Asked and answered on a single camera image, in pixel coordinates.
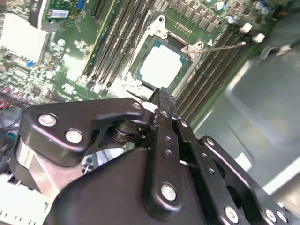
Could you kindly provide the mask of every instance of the screw hole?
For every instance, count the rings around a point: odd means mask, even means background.
[[[172,139],[170,138],[170,137],[165,137],[165,140],[167,141],[167,142],[171,142],[172,141]]]
[[[166,149],[166,150],[165,150],[165,154],[166,154],[167,156],[171,156],[171,155],[172,155],[172,152],[171,152],[170,150]]]
[[[214,171],[213,169],[211,169],[211,168],[209,168],[208,171],[209,171],[212,175],[215,174],[215,171]]]

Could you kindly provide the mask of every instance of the ram slot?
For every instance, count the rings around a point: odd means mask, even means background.
[[[187,118],[188,122],[194,121],[194,119],[198,116],[199,112],[201,111],[201,109],[203,109],[208,100],[216,93],[216,91],[220,90],[222,83],[228,77],[230,71],[240,60],[240,57],[242,57],[247,52],[247,50],[247,46],[236,50],[237,52],[235,53],[234,58],[231,60],[227,67],[223,68],[223,71],[221,71],[218,75],[217,82],[211,84],[205,91],[200,93],[202,97],[199,99],[199,101],[195,102],[194,105],[191,106],[190,110],[186,111],[186,113],[183,115],[185,118]]]
[[[239,42],[239,40],[240,37],[233,36],[228,42],[228,45],[235,45]],[[211,63],[211,66],[200,73],[199,79],[195,83],[195,88],[193,88],[188,93],[187,97],[185,98],[185,101],[182,102],[180,107],[178,107],[178,113],[181,117],[195,101],[199,100],[198,98],[201,91],[205,89],[206,85],[209,85],[208,83],[213,82],[214,77],[217,75],[217,71],[219,71],[227,65],[227,63],[233,56],[233,52],[235,51],[231,49],[220,51],[219,55],[216,57],[216,60],[213,63]]]

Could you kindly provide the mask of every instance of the screw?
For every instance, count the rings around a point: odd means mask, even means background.
[[[43,126],[46,126],[46,127],[52,127],[54,126],[56,123],[57,123],[57,120],[54,116],[52,115],[49,115],[49,114],[44,114],[44,115],[41,115],[39,118],[38,118],[38,122],[40,124],[42,124]]]
[[[214,146],[215,144],[214,144],[214,142],[211,140],[211,139],[206,139],[207,140],[207,142],[208,142],[208,144],[210,144],[211,146]]]
[[[166,111],[164,111],[164,110],[160,111],[160,113],[161,113],[164,117],[168,117],[168,116],[169,116],[168,113],[167,113]]]
[[[66,132],[66,139],[72,143],[79,143],[83,139],[83,135],[77,130],[69,130]]]
[[[277,210],[276,212],[277,212],[277,215],[279,216],[279,218],[281,218],[282,221],[287,224],[288,221],[287,221],[287,218],[285,217],[285,215],[279,210]]]
[[[184,120],[181,121],[181,124],[186,128],[188,127],[188,123],[186,123]]]
[[[225,211],[226,216],[228,217],[228,219],[230,219],[231,222],[233,222],[235,224],[237,224],[239,222],[239,217],[233,208],[226,206],[224,211]]]
[[[138,104],[137,102],[134,102],[134,103],[132,104],[132,106],[133,106],[134,108],[138,109],[138,110],[141,109],[140,104]]]
[[[271,220],[272,222],[275,223],[275,222],[277,221],[277,219],[276,219],[274,213],[273,213],[271,210],[266,209],[266,215],[267,215],[267,217],[269,218],[269,220]]]
[[[195,51],[193,49],[188,50],[187,54],[189,55],[189,57],[194,57],[195,56]]]
[[[174,201],[176,199],[176,192],[174,188],[169,184],[163,184],[161,186],[161,193],[169,201]]]

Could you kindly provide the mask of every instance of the black ram slot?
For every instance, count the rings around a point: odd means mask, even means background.
[[[92,10],[91,16],[96,20],[100,19],[100,16],[103,12],[105,0],[98,0],[94,6],[94,10]]]
[[[230,35],[229,40],[226,41],[228,45],[234,45],[238,43],[239,37]],[[196,100],[197,96],[207,84],[207,82],[214,76],[215,72],[219,67],[224,67],[224,63],[231,50],[219,51],[217,57],[208,65],[204,65],[204,70],[198,72],[198,79],[194,82],[193,88],[189,89],[188,94],[184,97],[180,105],[177,105],[178,113],[182,116],[190,105]]]
[[[195,107],[186,111],[184,116],[188,118],[188,122],[192,122],[198,116],[199,112],[205,106],[208,100],[212,97],[212,95],[220,89],[220,85],[225,81],[225,79],[228,77],[228,74],[231,72],[231,69],[235,66],[236,62],[240,60],[240,56],[245,54],[247,49],[248,47],[245,46],[238,50],[238,53],[236,54],[235,58],[232,60],[230,65],[228,65],[228,67],[225,68],[224,71],[221,73],[217,83],[215,83],[210,89],[206,91],[204,97],[202,98],[202,101],[199,101]]]
[[[230,31],[229,29],[226,30],[225,34],[220,38],[220,40],[216,44],[216,47],[226,45],[232,36],[233,36],[233,32]],[[192,77],[187,87],[177,97],[178,107],[181,107],[181,105],[185,102],[188,93],[194,88],[195,84],[197,83],[197,80],[199,80],[200,73],[210,68],[211,64],[214,62],[214,60],[219,55],[219,53],[220,52],[211,52],[205,57],[203,63],[201,64],[201,67],[198,69],[196,74]]]

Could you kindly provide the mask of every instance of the electronic component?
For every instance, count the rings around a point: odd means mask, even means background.
[[[262,10],[263,7],[264,7],[264,3],[262,1],[256,1],[253,3],[253,7],[256,9],[256,10]]]
[[[219,1],[218,3],[215,4],[215,10],[220,11],[224,8],[224,2]]]
[[[96,3],[92,9],[92,13],[91,16],[96,19],[99,20],[103,9],[104,9],[104,5],[105,5],[105,0],[96,0]]]
[[[263,40],[264,40],[265,37],[266,36],[264,34],[259,33],[258,35],[256,35],[255,37],[253,37],[252,40],[254,42],[261,43],[261,42],[263,42]]]
[[[40,95],[40,94],[41,94],[41,91],[42,91],[42,90],[41,90],[40,88],[34,86],[31,92],[32,92],[34,95]]]
[[[211,33],[214,29],[216,28],[216,26],[213,23],[210,23],[207,28],[206,28],[206,32]]]
[[[250,8],[245,8],[244,15],[249,15],[250,12],[251,12]]]
[[[191,22],[195,23],[195,24],[198,24],[200,22],[200,19],[201,19],[201,16],[199,13],[195,13]]]
[[[229,10],[229,12],[228,12],[228,14],[229,14],[229,15],[232,15],[232,16],[234,16],[235,13],[236,13],[236,9],[235,9],[235,8],[231,8],[231,9]]]
[[[184,57],[156,41],[142,64],[139,74],[144,82],[153,87],[168,88],[185,63]]]
[[[203,18],[198,26],[201,28],[205,28],[207,24],[209,24],[209,21],[206,18]]]
[[[244,26],[242,26],[240,28],[240,32],[241,33],[248,33],[251,30],[251,28],[252,28],[252,25],[249,24],[249,23],[246,23]]]
[[[48,38],[47,32],[37,30],[26,20],[13,13],[5,14],[0,45],[9,49],[11,53],[40,63]]]
[[[235,23],[235,17],[233,17],[233,16],[227,16],[226,20],[229,24]]]
[[[262,8],[261,14],[262,14],[262,15],[267,15],[267,14],[270,13],[271,10],[272,10],[272,7],[270,7],[270,6],[265,6],[265,7]]]
[[[176,11],[181,14],[181,13],[184,12],[184,10],[186,9],[186,7],[187,7],[186,4],[184,4],[183,2],[180,2],[179,5],[176,8]]]
[[[174,8],[177,4],[178,0],[168,0],[169,7]]]
[[[85,4],[85,0],[79,0],[79,1],[78,1],[78,4],[77,4],[77,6],[76,6],[76,9],[82,10],[83,7],[84,7],[84,4]]]
[[[240,7],[240,3],[239,3],[239,2],[237,2],[237,3],[234,5],[234,8],[238,8],[238,7]]]
[[[194,10],[192,8],[187,8],[186,12],[184,13],[184,17],[190,19],[194,14]]]

